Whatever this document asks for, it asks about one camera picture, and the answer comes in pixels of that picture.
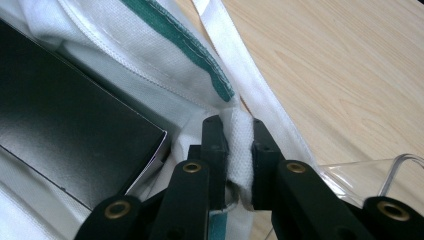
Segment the black cardboard box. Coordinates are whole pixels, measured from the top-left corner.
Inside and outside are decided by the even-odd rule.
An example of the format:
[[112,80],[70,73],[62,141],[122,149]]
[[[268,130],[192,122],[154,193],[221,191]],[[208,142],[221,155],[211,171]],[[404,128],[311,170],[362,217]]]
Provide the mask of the black cardboard box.
[[135,195],[167,133],[0,20],[0,147],[92,209]]

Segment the clear plastic tray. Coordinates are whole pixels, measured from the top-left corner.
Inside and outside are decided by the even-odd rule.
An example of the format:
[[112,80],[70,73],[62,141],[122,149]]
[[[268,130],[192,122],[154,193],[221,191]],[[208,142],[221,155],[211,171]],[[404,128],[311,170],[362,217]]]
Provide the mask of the clear plastic tray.
[[424,158],[277,167],[271,221],[278,240],[424,240],[424,215],[389,194],[403,165]]

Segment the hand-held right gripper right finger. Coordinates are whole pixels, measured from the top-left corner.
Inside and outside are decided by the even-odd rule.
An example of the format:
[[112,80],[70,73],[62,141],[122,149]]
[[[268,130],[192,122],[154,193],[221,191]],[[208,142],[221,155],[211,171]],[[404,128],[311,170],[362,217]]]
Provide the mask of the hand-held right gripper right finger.
[[254,121],[252,204],[271,213],[278,240],[375,240],[308,164],[287,160]]

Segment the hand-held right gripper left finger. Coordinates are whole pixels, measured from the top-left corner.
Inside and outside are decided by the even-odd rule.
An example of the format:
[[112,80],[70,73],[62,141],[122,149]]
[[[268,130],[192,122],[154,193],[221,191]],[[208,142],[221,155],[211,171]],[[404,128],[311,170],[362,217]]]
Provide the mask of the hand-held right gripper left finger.
[[220,117],[206,118],[201,143],[174,168],[149,240],[225,239],[227,156]]

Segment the white tote bag colourful patches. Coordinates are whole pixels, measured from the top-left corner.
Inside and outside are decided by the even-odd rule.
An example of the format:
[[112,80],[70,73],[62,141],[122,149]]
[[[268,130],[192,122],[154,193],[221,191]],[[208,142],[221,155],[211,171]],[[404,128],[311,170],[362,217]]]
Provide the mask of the white tote bag colourful patches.
[[219,114],[230,137],[229,180],[241,198],[214,234],[248,240],[253,168],[241,148],[259,118],[292,158],[315,162],[300,132],[256,67],[221,0],[192,0],[200,33],[172,0],[0,0],[0,17],[32,40],[104,77],[122,96],[170,126],[172,154],[144,191],[169,182],[200,120]]

